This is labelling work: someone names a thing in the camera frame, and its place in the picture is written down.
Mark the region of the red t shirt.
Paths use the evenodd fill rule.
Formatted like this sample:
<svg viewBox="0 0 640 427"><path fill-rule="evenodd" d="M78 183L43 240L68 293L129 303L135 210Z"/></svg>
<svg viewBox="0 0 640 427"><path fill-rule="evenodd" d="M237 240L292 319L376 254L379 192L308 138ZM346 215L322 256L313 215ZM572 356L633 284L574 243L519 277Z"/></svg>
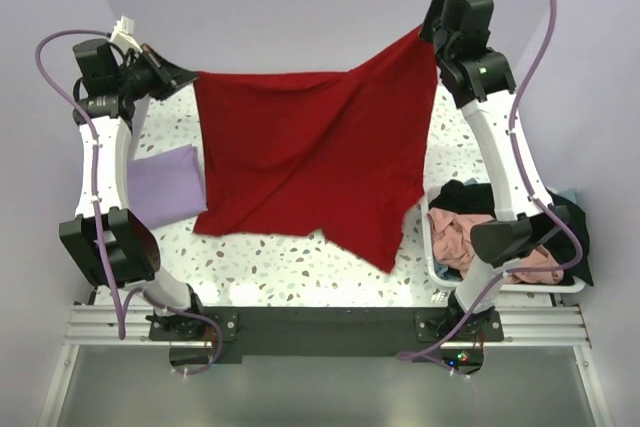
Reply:
<svg viewBox="0 0 640 427"><path fill-rule="evenodd" d="M340 72L200 74L201 235L319 231L383 272L423 197L438 79L411 31Z"/></svg>

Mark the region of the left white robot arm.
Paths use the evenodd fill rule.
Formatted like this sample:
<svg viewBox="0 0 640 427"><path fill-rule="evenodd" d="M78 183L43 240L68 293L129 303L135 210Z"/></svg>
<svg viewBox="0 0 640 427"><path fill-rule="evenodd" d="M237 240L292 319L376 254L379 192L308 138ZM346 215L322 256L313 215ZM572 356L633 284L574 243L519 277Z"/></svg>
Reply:
<svg viewBox="0 0 640 427"><path fill-rule="evenodd" d="M73 95L83 180L73 219L59 226L60 240L91 286L140 289L164 315L173 314L177 333L196 339L207 315L193 288L162 267L155 237L131 210L127 167L135 102L165 100L198 76L148 45L123 50L94 38L75 45L73 54L81 71L74 88L86 91Z"/></svg>

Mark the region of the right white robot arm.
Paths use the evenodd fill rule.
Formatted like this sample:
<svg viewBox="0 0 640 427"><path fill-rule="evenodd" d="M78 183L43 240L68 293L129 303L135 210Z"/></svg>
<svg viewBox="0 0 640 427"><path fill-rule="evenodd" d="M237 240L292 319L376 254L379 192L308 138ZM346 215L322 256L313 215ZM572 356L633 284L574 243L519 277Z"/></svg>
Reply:
<svg viewBox="0 0 640 427"><path fill-rule="evenodd" d="M489 177L494 217L470 231L470 269L451 295L445 326L459 340L481 327L507 273L554 236L566 207L556 207L512 116L516 83L507 58L488 45L493 0L431 0L421 38L435 52L443 86L471 128Z"/></svg>

